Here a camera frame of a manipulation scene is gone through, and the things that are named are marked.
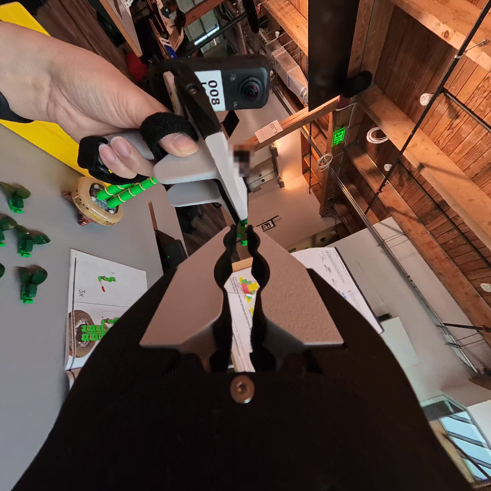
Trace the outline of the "printed instruction sheet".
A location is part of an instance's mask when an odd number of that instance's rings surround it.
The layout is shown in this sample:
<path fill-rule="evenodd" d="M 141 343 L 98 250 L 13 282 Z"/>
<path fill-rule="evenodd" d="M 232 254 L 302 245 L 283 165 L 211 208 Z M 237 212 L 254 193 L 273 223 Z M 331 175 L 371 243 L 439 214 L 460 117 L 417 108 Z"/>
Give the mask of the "printed instruction sheet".
<path fill-rule="evenodd" d="M 336 248 L 304 249 L 293 252 L 293 256 L 306 268 L 316 271 L 365 317 L 379 335 L 384 333 L 383 327 L 373 314 Z M 231 360 L 235 371 L 254 372 L 255 369 L 250 361 L 252 352 L 250 332 L 259 283 L 252 275 L 251 267 L 238 266 L 237 268 L 225 283 L 232 318 Z"/>

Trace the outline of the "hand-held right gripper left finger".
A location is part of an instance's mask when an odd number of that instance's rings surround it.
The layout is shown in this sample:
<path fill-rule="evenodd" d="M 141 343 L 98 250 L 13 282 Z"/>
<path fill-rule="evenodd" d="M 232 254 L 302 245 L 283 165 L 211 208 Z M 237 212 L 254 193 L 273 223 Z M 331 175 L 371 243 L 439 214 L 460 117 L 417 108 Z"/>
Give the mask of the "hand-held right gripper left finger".
<path fill-rule="evenodd" d="M 140 346 L 194 354 L 210 372 L 231 360 L 232 319 L 225 283 L 232 274 L 237 226 L 224 228 L 175 271 Z"/>

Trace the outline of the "black box with green lights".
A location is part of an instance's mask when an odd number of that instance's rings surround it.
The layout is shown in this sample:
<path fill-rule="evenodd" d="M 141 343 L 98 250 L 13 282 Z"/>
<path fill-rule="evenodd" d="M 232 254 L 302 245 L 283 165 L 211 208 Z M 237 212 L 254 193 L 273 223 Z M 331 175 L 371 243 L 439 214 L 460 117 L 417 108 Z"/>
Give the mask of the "black box with green lights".
<path fill-rule="evenodd" d="M 180 239 L 174 239 L 160 230 L 154 232 L 163 273 L 166 274 L 178 267 L 188 256 Z"/>

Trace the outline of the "metal air duct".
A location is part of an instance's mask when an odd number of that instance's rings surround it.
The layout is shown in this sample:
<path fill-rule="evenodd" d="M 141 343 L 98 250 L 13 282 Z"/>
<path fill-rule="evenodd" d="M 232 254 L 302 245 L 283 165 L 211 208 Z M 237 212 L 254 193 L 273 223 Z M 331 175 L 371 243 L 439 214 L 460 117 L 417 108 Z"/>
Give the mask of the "metal air duct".
<path fill-rule="evenodd" d="M 259 30 L 259 37 L 266 56 L 277 76 L 282 79 L 287 88 L 290 89 L 305 106 L 308 106 L 308 81 L 300 65 L 298 65 L 291 54 L 280 43 L 279 38 L 269 38 L 268 34 L 263 29 Z"/>

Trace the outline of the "person's left hand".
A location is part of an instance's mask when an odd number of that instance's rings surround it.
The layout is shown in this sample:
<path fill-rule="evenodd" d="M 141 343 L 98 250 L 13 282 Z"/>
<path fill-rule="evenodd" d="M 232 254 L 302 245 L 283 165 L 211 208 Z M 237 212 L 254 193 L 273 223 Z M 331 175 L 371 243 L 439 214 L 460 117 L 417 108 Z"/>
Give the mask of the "person's left hand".
<path fill-rule="evenodd" d="M 154 165 L 120 134 L 168 109 L 94 52 L 1 21 L 1 93 L 16 114 L 57 124 L 78 143 L 113 135 L 99 156 L 115 175 L 154 176 Z"/>

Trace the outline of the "black wristband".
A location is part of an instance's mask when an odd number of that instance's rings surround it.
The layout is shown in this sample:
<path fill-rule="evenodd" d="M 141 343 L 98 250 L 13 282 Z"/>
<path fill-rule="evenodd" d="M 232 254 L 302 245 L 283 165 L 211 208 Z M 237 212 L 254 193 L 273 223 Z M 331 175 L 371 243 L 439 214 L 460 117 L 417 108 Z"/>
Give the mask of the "black wristband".
<path fill-rule="evenodd" d="M 1 120 L 21 123 L 21 124 L 28 124 L 33 122 L 33 120 L 21 117 L 20 115 L 12 111 L 7 99 L 4 97 L 2 93 L 0 93 L 0 100 L 1 100 L 1 115 L 0 115 Z"/>

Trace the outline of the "white paper notice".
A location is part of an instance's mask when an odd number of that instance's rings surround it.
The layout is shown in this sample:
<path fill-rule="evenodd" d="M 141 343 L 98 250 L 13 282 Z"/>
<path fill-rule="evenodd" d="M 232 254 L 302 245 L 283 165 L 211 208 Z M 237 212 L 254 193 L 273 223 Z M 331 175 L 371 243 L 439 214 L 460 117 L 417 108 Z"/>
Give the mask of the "white paper notice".
<path fill-rule="evenodd" d="M 257 130 L 255 134 L 255 138 L 258 143 L 264 143 L 270 138 L 276 136 L 283 130 L 280 122 L 276 119 L 266 126 L 263 126 L 261 129 Z"/>

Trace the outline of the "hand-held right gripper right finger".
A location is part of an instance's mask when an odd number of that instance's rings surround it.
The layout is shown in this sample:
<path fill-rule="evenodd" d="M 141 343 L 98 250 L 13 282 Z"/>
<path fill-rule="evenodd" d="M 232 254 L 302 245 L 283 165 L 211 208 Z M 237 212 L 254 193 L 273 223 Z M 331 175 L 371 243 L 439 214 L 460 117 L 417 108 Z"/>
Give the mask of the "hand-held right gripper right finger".
<path fill-rule="evenodd" d="M 255 372 L 275 371 L 293 353 L 342 346 L 342 336 L 307 268 L 252 226 L 248 251 L 259 286 L 250 332 L 249 357 Z"/>

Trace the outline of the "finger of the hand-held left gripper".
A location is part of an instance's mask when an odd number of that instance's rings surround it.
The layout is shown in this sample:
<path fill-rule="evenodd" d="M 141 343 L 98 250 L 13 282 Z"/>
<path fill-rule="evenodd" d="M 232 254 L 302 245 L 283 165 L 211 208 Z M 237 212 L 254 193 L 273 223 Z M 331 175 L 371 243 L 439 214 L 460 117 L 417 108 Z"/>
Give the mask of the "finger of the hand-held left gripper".
<path fill-rule="evenodd" d="M 217 168 L 219 191 L 230 217 L 234 221 L 247 220 L 248 190 L 224 133 L 207 136 L 205 144 Z"/>
<path fill-rule="evenodd" d="M 167 190 L 167 199 L 169 204 L 174 207 L 211 203 L 224 205 L 224 200 L 215 180 L 190 181 L 174 184 Z"/>

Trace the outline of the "open instruction booklet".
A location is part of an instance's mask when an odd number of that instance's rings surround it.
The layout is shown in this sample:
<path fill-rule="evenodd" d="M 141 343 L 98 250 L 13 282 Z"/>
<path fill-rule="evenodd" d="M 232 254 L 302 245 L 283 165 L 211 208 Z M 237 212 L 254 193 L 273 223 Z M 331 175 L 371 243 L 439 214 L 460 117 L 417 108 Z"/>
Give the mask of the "open instruction booklet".
<path fill-rule="evenodd" d="M 145 271 L 70 249 L 65 356 L 70 389 L 101 339 L 147 288 Z"/>

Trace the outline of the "yellow plastic bin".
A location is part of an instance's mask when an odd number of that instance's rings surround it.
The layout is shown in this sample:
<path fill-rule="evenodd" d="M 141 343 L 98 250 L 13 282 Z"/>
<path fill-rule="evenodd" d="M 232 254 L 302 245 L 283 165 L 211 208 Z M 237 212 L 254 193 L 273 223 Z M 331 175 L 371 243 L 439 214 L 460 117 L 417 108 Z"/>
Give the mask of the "yellow plastic bin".
<path fill-rule="evenodd" d="M 1 21 L 23 26 L 48 36 L 48 32 L 19 2 L 7 3 L 1 6 Z M 89 172 L 77 164 L 79 145 L 60 126 L 40 121 L 24 124 L 5 120 L 1 120 L 1 125 L 9 128 L 80 174 L 89 176 Z"/>

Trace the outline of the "cluster of green leaf sprigs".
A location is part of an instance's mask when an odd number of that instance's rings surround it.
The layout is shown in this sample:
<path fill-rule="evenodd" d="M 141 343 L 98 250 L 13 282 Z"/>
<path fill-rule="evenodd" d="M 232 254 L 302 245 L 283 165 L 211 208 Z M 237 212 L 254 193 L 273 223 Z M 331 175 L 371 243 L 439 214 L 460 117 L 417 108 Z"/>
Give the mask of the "cluster of green leaf sprigs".
<path fill-rule="evenodd" d="M 1 182 L 10 212 L 23 214 L 26 201 L 31 192 L 24 186 Z M 17 240 L 17 254 L 30 258 L 34 247 L 50 243 L 51 239 L 44 233 L 32 231 L 6 214 L 1 215 L 1 247 L 5 246 L 5 234 L 14 232 Z M 32 304 L 37 296 L 38 287 L 47 279 L 47 272 L 40 266 L 20 268 L 20 300 L 23 304 Z"/>

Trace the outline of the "black hanging panel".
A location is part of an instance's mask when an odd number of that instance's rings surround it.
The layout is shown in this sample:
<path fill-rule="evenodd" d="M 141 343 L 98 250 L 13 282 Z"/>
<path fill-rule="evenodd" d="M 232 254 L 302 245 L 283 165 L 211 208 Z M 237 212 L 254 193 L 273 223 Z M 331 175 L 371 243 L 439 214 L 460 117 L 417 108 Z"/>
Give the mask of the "black hanging panel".
<path fill-rule="evenodd" d="M 342 92 L 358 10 L 359 1 L 308 1 L 309 110 Z"/>

